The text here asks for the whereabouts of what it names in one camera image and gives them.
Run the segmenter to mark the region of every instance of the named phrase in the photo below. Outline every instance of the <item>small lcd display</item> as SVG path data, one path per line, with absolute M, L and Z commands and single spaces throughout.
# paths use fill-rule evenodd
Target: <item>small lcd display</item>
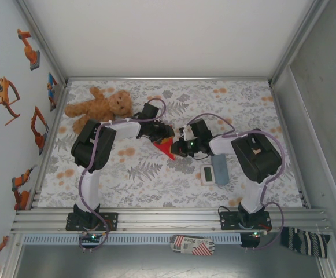
M 205 167 L 204 173 L 205 173 L 205 181 L 213 181 L 212 171 L 210 167 Z

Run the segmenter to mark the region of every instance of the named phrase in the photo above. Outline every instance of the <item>red triangle object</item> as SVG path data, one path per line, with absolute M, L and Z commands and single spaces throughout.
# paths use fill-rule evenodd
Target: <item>red triangle object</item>
M 170 153 L 170 148 L 173 145 L 173 137 L 170 137 L 168 139 L 168 142 L 166 142 L 166 143 L 163 143 L 163 144 L 153 143 L 153 144 L 156 148 L 161 150 L 163 153 L 165 153 L 171 159 L 175 160 L 174 154 Z

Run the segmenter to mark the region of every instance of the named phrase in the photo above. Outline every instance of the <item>teddy bear head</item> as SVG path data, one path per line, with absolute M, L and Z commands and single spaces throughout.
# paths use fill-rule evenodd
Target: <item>teddy bear head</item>
M 115 115 L 128 115 L 132 111 L 132 100 L 128 91 L 118 91 L 109 98 L 110 111 Z

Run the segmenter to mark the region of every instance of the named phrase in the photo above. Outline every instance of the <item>brown teddy bear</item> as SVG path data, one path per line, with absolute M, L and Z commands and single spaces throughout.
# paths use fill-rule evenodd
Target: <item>brown teddy bear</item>
M 92 87 L 89 91 L 94 96 L 94 100 L 68 105 L 64 109 L 66 116 L 70 118 L 85 114 L 73 124 L 73 130 L 76 134 L 81 132 L 89 119 L 108 122 L 115 120 L 115 115 L 122 118 L 132 116 L 132 100 L 129 92 L 122 90 L 105 98 L 103 92 L 106 90 Z

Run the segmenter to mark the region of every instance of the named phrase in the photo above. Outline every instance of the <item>floral tablecloth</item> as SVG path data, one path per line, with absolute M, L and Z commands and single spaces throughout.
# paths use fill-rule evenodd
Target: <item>floral tablecloth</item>
M 152 97 L 167 103 L 163 121 L 182 127 L 203 112 L 216 113 L 228 119 L 238 131 L 256 127 L 278 137 L 282 136 L 267 81 L 174 81 L 115 80 L 73 81 L 68 104 L 92 99 L 89 88 L 107 89 L 106 96 L 118 90 L 131 92 L 134 112 Z M 72 207 L 77 199 L 79 173 L 71 156 L 76 139 L 72 124 L 77 118 L 63 114 L 50 157 L 40 196 L 40 207 Z M 206 116 L 213 134 L 230 128 L 213 116 Z M 147 138 L 124 139 L 115 142 L 110 159 L 102 170 L 99 196 L 103 207 L 218 207 L 236 206 L 245 193 L 245 175 L 235 156 L 227 156 L 230 183 L 225 186 L 205 186 L 201 183 L 200 165 L 210 164 L 210 158 L 194 160 L 170 159 Z M 289 156 L 280 179 L 269 185 L 266 200 L 281 206 L 302 206 Z

